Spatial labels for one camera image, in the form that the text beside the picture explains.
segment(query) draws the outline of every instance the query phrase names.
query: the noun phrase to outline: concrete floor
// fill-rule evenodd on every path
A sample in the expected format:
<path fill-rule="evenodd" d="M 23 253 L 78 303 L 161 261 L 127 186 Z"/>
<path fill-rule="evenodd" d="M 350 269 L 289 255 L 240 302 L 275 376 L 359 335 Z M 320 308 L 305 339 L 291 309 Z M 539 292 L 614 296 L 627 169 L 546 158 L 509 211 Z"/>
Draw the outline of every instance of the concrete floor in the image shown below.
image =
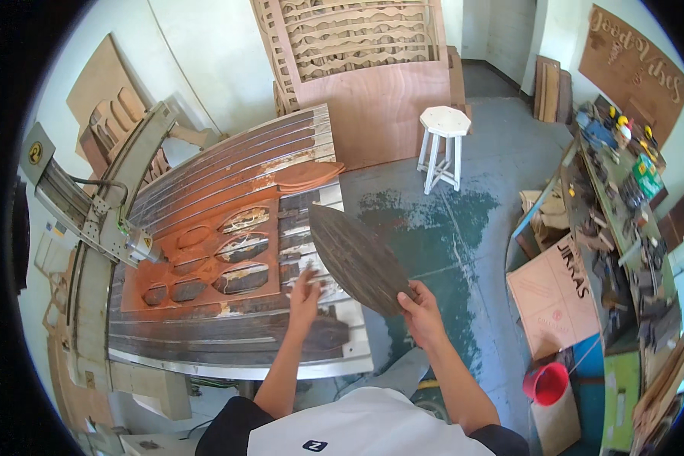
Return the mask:
<path fill-rule="evenodd" d="M 505 251 L 521 216 L 518 192 L 545 186 L 572 136 L 564 125 L 535 120 L 516 91 L 490 70 L 477 66 L 473 72 L 477 77 L 468 79 L 465 67 L 473 133 L 463 140 L 461 191 L 438 182 L 425 196 L 415 158 L 344 173 L 340 185 L 345 212 L 375 229 L 408 275 L 436 295 L 448 337 L 497 406 L 502 425 L 522 434 L 539 454 L 521 391 L 531 357 L 516 325 L 519 313 L 507 299 Z M 377 371 L 410 350 L 401 317 L 368 312 L 365 321 Z M 328 402 L 353 380 L 300 383 L 296 406 Z M 419 391 L 416 398 L 442 403 L 438 388 Z"/>
<path fill-rule="evenodd" d="M 483 63 L 464 63 L 466 98 L 516 97 L 519 91 Z"/>

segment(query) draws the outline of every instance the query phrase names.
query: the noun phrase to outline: cardboard box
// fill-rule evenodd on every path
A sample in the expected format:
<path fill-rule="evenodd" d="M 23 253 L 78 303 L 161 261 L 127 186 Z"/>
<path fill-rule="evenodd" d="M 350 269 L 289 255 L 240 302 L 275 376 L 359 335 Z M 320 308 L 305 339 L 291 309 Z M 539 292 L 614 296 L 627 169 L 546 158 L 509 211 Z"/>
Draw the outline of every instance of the cardboard box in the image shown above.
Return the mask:
<path fill-rule="evenodd" d="M 567 234 L 507 274 L 532 358 L 538 360 L 600 331 L 583 258 Z"/>

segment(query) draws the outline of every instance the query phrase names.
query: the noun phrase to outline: leaf-shaped wooden board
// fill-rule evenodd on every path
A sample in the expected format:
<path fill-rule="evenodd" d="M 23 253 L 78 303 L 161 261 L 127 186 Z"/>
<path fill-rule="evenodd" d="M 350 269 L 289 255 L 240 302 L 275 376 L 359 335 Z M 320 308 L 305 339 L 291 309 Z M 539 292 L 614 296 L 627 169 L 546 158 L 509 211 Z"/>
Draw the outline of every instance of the leaf-shaped wooden board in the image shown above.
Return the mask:
<path fill-rule="evenodd" d="M 392 251 L 364 223 L 326 206 L 309 209 L 311 239 L 332 277 L 349 296 L 384 317 L 401 313 L 397 294 L 413 297 Z"/>

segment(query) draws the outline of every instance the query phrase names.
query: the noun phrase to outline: oval cutout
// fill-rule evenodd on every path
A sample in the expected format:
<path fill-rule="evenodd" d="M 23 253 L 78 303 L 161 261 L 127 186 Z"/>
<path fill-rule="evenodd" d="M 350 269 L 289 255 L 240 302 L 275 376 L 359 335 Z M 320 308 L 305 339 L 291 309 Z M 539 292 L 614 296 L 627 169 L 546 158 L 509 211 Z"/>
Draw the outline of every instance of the oval cutout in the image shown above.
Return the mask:
<path fill-rule="evenodd" d="M 207 287 L 208 285 L 201 282 L 197 277 L 188 280 L 180 280 L 172 286 L 170 299 L 175 302 L 192 301 Z"/>
<path fill-rule="evenodd" d="M 192 245 L 200 244 L 210 235 L 211 230 L 207 226 L 196 226 L 177 238 L 177 248 L 184 249 Z"/>
<path fill-rule="evenodd" d="M 233 215 L 231 218 L 226 220 L 225 223 L 220 225 L 218 231 L 223 234 L 230 234 L 234 231 L 238 231 L 249 226 L 264 223 L 268 221 L 269 217 L 270 215 L 268 207 L 252 207 Z"/>
<path fill-rule="evenodd" d="M 185 261 L 184 263 L 174 264 L 172 274 L 176 276 L 187 276 L 191 272 L 200 268 L 210 257 L 203 257 L 197 260 Z"/>
<path fill-rule="evenodd" d="M 268 282 L 268 265 L 243 263 L 221 274 L 213 287 L 224 295 L 245 295 Z"/>
<path fill-rule="evenodd" d="M 158 306 L 167 296 L 167 285 L 155 284 L 142 295 L 142 301 L 150 307 Z"/>
<path fill-rule="evenodd" d="M 268 236 L 264 233 L 247 233 L 226 242 L 215 256 L 223 263 L 239 263 L 257 257 L 266 249 Z"/>

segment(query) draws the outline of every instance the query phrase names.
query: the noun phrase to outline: green box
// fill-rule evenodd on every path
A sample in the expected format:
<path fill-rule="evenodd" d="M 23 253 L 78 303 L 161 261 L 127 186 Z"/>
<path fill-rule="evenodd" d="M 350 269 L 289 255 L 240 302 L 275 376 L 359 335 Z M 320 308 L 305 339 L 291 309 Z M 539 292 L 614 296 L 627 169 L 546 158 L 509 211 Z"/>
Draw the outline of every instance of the green box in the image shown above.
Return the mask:
<path fill-rule="evenodd" d="M 605 416 L 602 446 L 629 452 L 633 443 L 633 408 L 641 386 L 641 357 L 638 351 L 606 356 Z"/>

